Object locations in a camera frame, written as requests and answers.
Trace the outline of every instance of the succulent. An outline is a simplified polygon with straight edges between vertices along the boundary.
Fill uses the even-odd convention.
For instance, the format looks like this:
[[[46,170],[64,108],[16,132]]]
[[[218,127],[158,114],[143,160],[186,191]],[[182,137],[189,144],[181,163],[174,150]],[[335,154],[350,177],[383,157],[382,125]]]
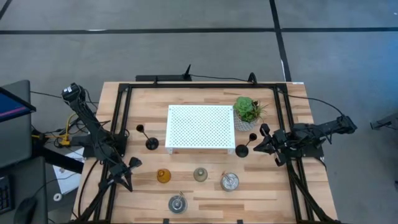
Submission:
[[[234,104],[234,110],[239,118],[245,122],[252,122],[260,117],[261,113],[265,112],[263,109],[266,107],[261,106],[259,101],[253,101],[249,97],[240,96]]]

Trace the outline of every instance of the potted plant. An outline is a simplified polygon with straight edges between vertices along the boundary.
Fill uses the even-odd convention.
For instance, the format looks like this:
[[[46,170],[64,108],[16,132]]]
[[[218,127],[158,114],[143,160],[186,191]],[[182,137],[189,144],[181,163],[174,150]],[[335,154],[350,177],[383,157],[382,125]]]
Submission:
[[[259,101],[253,101],[249,97],[238,97],[233,106],[235,128],[239,131],[252,130],[261,118],[261,113],[265,113],[266,106],[261,106]]]

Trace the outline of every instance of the wooden table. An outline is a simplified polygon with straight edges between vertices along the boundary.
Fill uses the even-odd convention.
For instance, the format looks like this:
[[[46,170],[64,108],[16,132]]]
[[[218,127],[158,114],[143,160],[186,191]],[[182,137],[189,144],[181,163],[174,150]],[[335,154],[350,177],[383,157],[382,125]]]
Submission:
[[[106,82],[103,86],[97,111],[100,121],[110,120],[113,115],[115,99],[119,83]],[[287,83],[290,95],[306,96],[303,84]],[[279,129],[274,94],[272,90],[263,88],[141,88],[133,89],[127,128],[131,133],[124,156],[125,163],[134,156],[143,165],[133,172],[133,192],[118,186],[112,223],[162,223],[169,218],[170,223],[236,223],[242,219],[244,223],[295,223],[292,197],[285,166],[277,167],[274,157],[261,152],[254,152],[254,146],[262,141],[257,126],[251,131],[259,137],[249,144],[249,155],[239,158],[226,151],[216,154],[205,154],[209,151],[188,150],[169,155],[164,147],[167,110],[169,105],[233,105],[239,96],[248,96],[260,100],[266,108],[263,117],[271,132]],[[283,96],[280,94],[282,107]],[[312,115],[308,100],[290,98],[295,123],[312,123]],[[285,127],[289,127],[285,109]],[[145,147],[145,136],[136,131],[136,126],[143,124],[148,136],[156,137],[160,144],[158,149],[150,151]],[[236,145],[246,144],[249,133],[235,132]],[[88,170],[95,159],[85,162],[80,180],[79,192],[74,211],[77,213],[78,196]],[[308,189],[322,209],[332,218],[337,218],[330,192],[325,168],[315,159],[303,159]],[[204,167],[209,172],[208,179],[196,182],[193,171]],[[172,179],[161,184],[156,179],[158,169],[171,171]],[[83,194],[82,209],[88,206],[98,190],[102,166],[97,165],[88,179]],[[240,185],[234,192],[221,189],[220,178],[224,172],[238,175]],[[183,214],[173,214],[168,209],[170,197],[182,191],[188,201],[188,209]],[[303,219],[306,219],[305,206],[301,193],[298,191]],[[103,200],[101,217],[104,218],[107,195]]]

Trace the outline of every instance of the computer screen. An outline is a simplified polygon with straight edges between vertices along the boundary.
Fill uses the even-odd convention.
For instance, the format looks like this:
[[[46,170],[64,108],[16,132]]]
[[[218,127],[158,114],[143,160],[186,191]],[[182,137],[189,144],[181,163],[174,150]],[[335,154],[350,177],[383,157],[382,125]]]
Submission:
[[[36,108],[9,91],[0,88],[0,122],[29,114]]]

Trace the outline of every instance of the gray floor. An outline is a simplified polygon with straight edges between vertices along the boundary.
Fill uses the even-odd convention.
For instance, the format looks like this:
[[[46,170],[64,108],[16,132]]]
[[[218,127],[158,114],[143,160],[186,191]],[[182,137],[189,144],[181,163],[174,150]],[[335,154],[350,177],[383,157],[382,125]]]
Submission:
[[[276,0],[282,27],[398,26],[396,1]],[[267,0],[13,0],[0,30],[273,27]],[[309,96],[349,115],[358,130],[333,136],[326,164],[339,219],[348,223],[396,223],[398,140],[391,129],[369,122],[397,112],[398,33],[283,33],[293,81]],[[274,33],[1,35],[0,82],[29,79],[32,89],[59,94],[71,82],[100,97],[104,81],[136,75],[192,73],[283,81]],[[32,96],[36,128],[64,125],[64,102]],[[315,122],[335,119],[332,108],[310,102]],[[47,179],[53,178],[48,169]],[[57,191],[49,186],[49,197]],[[51,202],[50,218],[70,218],[74,194]]]

